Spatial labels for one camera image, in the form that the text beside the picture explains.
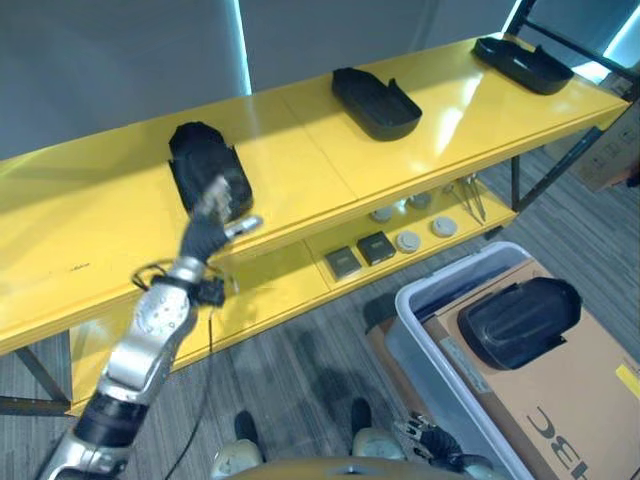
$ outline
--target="cardboard box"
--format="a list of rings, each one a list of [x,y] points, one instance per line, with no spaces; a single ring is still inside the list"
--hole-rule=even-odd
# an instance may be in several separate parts
[[[609,74],[601,87],[618,96],[630,83]],[[544,151],[559,161],[584,136],[578,132],[544,146]],[[640,162],[640,101],[636,101],[618,118],[571,167],[582,182],[593,191],[626,180]]]
[[[536,478],[632,478],[640,468],[640,368],[586,310],[565,344],[518,370],[488,367],[458,329],[461,308],[539,276],[551,277],[528,260],[424,328]]]

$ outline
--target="cardboard box on floor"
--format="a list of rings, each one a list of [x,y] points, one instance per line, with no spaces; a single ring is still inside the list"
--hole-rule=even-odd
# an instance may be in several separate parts
[[[640,73],[640,63],[632,69]],[[618,96],[630,88],[631,83],[610,73],[600,87]],[[544,146],[554,160],[560,160],[584,136],[578,132]],[[618,118],[604,134],[573,164],[571,171],[592,191],[625,181],[640,162],[640,100]]]

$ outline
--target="gray wall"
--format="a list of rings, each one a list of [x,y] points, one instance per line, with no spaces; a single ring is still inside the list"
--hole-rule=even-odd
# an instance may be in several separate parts
[[[531,18],[602,54],[639,3],[638,0],[537,0]],[[570,66],[587,61],[529,28],[524,28],[520,36],[533,45],[541,44],[550,54]],[[640,38],[636,39],[636,45],[639,44]]]
[[[513,0],[240,0],[253,90],[499,31]]]
[[[0,159],[241,94],[230,5],[0,2]]]

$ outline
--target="black plastic tray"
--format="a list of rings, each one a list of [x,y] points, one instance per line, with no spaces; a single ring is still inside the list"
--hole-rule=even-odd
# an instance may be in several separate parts
[[[247,212],[253,205],[253,191],[242,169],[236,149],[226,145],[222,134],[203,122],[189,122],[176,128],[169,140],[171,173],[187,213],[218,175],[229,184],[231,215]]]
[[[582,299],[555,278],[533,278],[487,295],[460,311],[460,333],[474,353],[499,370],[520,368],[565,343],[580,320]]]
[[[530,52],[509,40],[485,37],[476,40],[473,54],[529,90],[551,95],[573,77],[573,71],[542,47]]]
[[[355,68],[334,70],[333,93],[360,127],[376,140],[397,140],[416,128],[422,110],[395,79],[385,85],[378,78]]]

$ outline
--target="shelf top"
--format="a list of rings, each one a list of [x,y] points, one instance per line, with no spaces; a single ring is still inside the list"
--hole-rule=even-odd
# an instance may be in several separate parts
[[[182,123],[204,121],[236,146],[265,224],[226,253],[252,256],[606,127],[626,107],[579,77],[552,96],[530,93],[473,58],[473,41],[362,67],[395,77],[423,110],[416,130],[394,142],[360,131],[325,75],[0,162],[0,354],[131,294],[133,270],[175,255],[187,216],[167,142]]]

